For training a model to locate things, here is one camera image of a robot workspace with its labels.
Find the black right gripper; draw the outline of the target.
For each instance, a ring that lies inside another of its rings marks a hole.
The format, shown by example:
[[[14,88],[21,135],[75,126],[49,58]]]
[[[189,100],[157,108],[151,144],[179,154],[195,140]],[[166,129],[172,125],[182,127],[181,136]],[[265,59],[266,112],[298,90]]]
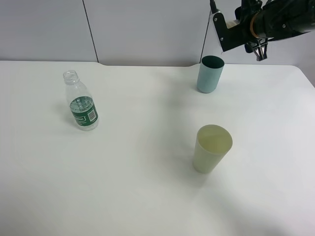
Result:
[[[275,7],[274,1],[268,0],[263,5],[261,0],[243,0],[241,6],[235,9],[237,24],[247,16],[253,15],[250,23],[254,42],[247,43],[245,51],[254,53],[257,61],[267,59],[267,46],[270,38],[275,37]]]

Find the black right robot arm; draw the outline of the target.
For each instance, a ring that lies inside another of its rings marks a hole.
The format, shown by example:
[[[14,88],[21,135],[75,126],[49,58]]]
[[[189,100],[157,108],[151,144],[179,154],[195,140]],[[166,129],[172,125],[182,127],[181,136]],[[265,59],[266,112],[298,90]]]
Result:
[[[235,10],[237,36],[257,61],[267,59],[268,42],[315,30],[313,0],[243,0]]]

